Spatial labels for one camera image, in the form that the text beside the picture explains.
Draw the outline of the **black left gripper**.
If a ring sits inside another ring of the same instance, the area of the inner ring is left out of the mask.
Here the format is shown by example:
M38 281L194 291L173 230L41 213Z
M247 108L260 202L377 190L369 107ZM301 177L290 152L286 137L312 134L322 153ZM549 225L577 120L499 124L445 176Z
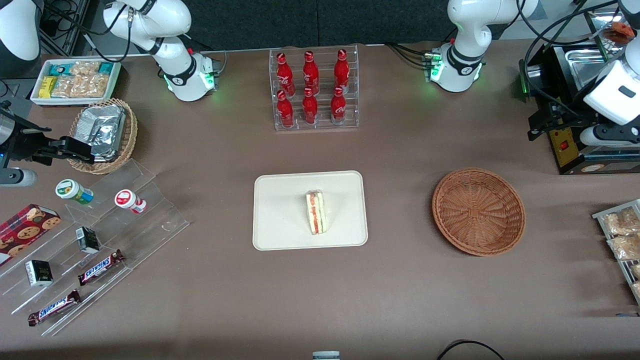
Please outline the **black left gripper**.
M590 126L596 126L601 119L595 110L585 104L583 98L576 98L564 102L573 112L568 111L560 105L560 98L549 102L551 114L532 114L528 117L528 141L533 142L545 133L551 137L560 134L560 131L576 128L574 139Z

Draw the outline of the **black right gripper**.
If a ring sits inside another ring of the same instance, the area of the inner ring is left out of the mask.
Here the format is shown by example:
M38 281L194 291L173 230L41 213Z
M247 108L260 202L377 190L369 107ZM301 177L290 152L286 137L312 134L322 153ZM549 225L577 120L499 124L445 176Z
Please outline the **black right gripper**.
M42 127L18 116L11 109L11 102L1 103L1 154L3 167L9 161L35 162L51 166L53 158L94 164L92 147L74 137L62 136L57 140L46 137L50 127Z

